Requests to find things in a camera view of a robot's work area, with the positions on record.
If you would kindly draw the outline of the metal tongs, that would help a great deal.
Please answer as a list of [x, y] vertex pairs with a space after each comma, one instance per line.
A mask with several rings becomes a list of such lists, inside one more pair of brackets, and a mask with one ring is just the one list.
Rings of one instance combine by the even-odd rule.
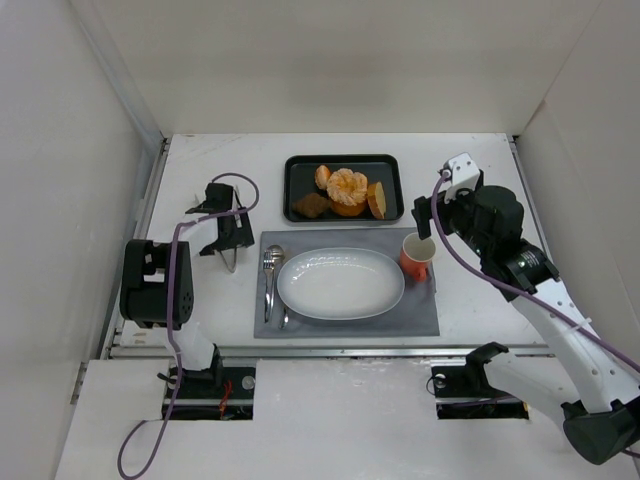
[[[239, 186], [237, 184], [233, 185], [233, 197], [232, 197], [232, 209], [236, 210], [241, 207], [240, 198], [239, 198]], [[219, 251], [220, 258], [230, 274], [233, 274], [237, 268], [238, 262], [238, 247], [233, 247], [230, 249], [226, 249], [223, 251]]]

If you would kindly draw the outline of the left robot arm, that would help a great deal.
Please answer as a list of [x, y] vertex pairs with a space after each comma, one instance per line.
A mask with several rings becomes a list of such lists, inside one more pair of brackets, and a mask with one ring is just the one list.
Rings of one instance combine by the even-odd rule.
[[228, 272], [237, 266], [238, 250], [255, 243], [239, 189], [212, 182], [204, 200], [187, 210], [176, 247], [173, 233], [161, 240], [134, 239], [125, 248], [120, 313], [160, 339], [182, 366], [182, 384], [222, 383], [222, 366], [214, 343], [197, 320], [192, 261], [218, 256]]

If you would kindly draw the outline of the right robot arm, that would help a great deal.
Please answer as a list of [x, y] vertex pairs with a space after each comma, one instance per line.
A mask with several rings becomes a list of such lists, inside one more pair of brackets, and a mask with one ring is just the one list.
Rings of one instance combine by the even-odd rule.
[[588, 325], [546, 254], [522, 236], [524, 208], [500, 186], [436, 190], [415, 200], [420, 238], [457, 235], [496, 287], [543, 338], [570, 378], [552, 382], [497, 342], [466, 356], [459, 375], [481, 397], [511, 394], [550, 418], [586, 461], [601, 465], [639, 440], [639, 366]]

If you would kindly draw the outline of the sliced brown bread loaf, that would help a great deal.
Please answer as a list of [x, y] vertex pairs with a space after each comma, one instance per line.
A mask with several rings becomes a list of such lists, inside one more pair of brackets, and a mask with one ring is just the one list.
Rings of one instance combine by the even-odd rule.
[[376, 182], [368, 186], [367, 202], [372, 215], [378, 220], [384, 220], [387, 206], [384, 188], [381, 182]]

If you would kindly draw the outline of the sesame twisted bread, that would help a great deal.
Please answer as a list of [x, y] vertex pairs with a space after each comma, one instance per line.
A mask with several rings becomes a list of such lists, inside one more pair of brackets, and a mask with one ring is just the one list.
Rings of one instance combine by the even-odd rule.
[[328, 181], [326, 191], [329, 198], [345, 206], [356, 206], [366, 200], [368, 178], [348, 168], [333, 172]]

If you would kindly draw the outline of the orange cup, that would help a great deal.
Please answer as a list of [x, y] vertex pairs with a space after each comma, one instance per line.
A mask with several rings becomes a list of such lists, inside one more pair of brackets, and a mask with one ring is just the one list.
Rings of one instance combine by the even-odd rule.
[[400, 268], [414, 281], [425, 282], [435, 254], [436, 244], [432, 238], [421, 239], [418, 233], [411, 233], [402, 243]]

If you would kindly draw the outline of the smooth orange round bun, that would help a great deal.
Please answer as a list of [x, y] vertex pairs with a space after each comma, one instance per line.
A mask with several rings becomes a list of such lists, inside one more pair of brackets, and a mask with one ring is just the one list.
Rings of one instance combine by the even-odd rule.
[[331, 210], [342, 217], [357, 217], [366, 210], [366, 203], [361, 202], [356, 205], [344, 205], [339, 202], [331, 202]]

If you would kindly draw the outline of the silver fork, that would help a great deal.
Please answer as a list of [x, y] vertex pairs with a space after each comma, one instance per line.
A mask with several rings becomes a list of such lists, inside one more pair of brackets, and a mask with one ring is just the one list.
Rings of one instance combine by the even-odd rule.
[[284, 329], [287, 327], [288, 323], [289, 323], [289, 313], [288, 313], [289, 307], [288, 307], [288, 305], [287, 305], [287, 303], [286, 303], [285, 295], [284, 295], [284, 285], [285, 285], [285, 283], [284, 283], [284, 282], [282, 282], [282, 281], [280, 280], [280, 277], [279, 277], [280, 272], [281, 272], [281, 270], [282, 270], [282, 268], [283, 268], [283, 266], [284, 266], [284, 260], [285, 260], [285, 257], [284, 257], [284, 259], [281, 261], [281, 263], [277, 266], [277, 268], [276, 268], [276, 277], [275, 277], [275, 298], [274, 298], [274, 306], [275, 306], [275, 300], [276, 300], [277, 298], [279, 298], [279, 299], [280, 299], [280, 303], [281, 303], [281, 307], [282, 307], [282, 317], [281, 317], [281, 319], [280, 319], [280, 321], [279, 321], [279, 324], [278, 324], [278, 328], [279, 328], [280, 330], [284, 330]]

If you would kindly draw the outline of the silver spoon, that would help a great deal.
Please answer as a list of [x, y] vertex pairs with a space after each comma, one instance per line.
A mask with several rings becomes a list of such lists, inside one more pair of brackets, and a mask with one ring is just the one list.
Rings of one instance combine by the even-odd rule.
[[263, 272], [266, 279], [265, 302], [264, 302], [264, 322], [271, 319], [274, 298], [275, 298], [275, 277], [276, 268], [284, 259], [284, 250], [279, 245], [271, 245], [266, 248], [263, 254]]

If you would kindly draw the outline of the black rectangular tray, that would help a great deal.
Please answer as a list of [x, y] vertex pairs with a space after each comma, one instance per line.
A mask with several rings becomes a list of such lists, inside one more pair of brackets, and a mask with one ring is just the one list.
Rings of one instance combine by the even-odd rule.
[[[311, 219], [294, 211], [294, 203], [307, 194], [326, 197], [315, 184], [315, 171], [325, 165], [331, 172], [349, 168], [363, 173], [370, 181], [382, 184], [387, 211], [383, 219], [375, 219], [369, 207], [355, 217], [340, 216], [331, 209]], [[284, 167], [283, 213], [293, 223], [393, 223], [405, 212], [400, 171], [397, 160], [389, 154], [317, 154], [296, 155]]]

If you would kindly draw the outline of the brown chocolate croissant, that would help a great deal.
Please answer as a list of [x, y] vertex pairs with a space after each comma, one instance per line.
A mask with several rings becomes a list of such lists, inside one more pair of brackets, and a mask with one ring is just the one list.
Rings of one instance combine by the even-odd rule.
[[316, 219], [322, 216], [330, 207], [331, 201], [328, 198], [318, 193], [310, 193], [294, 202], [292, 210], [307, 219]]

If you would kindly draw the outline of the grey cloth placemat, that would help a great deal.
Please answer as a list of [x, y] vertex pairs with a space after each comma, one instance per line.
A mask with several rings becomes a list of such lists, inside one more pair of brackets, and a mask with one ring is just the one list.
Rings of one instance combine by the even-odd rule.
[[[279, 245], [284, 249], [285, 261], [310, 250], [333, 247], [352, 247], [383, 253], [396, 261], [410, 228], [366, 228], [329, 230], [265, 231], [260, 247]], [[405, 290], [400, 302], [390, 311], [367, 319], [351, 321], [324, 321], [304, 317], [288, 310], [289, 323], [284, 330], [278, 328], [282, 317], [280, 299], [275, 300], [269, 323], [264, 323], [265, 275], [257, 275], [254, 336], [257, 339], [309, 339], [309, 338], [389, 338], [429, 337], [439, 335], [435, 300], [435, 276], [418, 283], [404, 273]]]

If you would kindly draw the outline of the small oval sesame roll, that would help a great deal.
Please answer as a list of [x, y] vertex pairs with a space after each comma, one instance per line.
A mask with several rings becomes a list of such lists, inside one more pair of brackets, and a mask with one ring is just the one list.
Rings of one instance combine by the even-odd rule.
[[314, 173], [314, 181], [318, 189], [326, 190], [331, 171], [326, 165], [320, 165], [317, 167]]

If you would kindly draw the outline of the white oval plate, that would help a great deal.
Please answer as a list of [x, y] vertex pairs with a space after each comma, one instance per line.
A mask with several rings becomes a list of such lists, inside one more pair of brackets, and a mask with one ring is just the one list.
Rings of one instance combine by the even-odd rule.
[[280, 272], [290, 310], [311, 319], [376, 317], [402, 299], [405, 278], [387, 255], [352, 247], [321, 248], [287, 261]]

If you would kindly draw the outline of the white front cover board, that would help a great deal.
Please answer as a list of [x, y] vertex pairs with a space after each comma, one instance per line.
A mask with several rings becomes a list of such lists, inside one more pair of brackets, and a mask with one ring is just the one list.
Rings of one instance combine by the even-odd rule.
[[93, 361], [60, 479], [634, 479], [584, 461], [539, 412], [437, 418], [418, 360], [263, 360], [250, 421], [159, 419], [163, 360]]

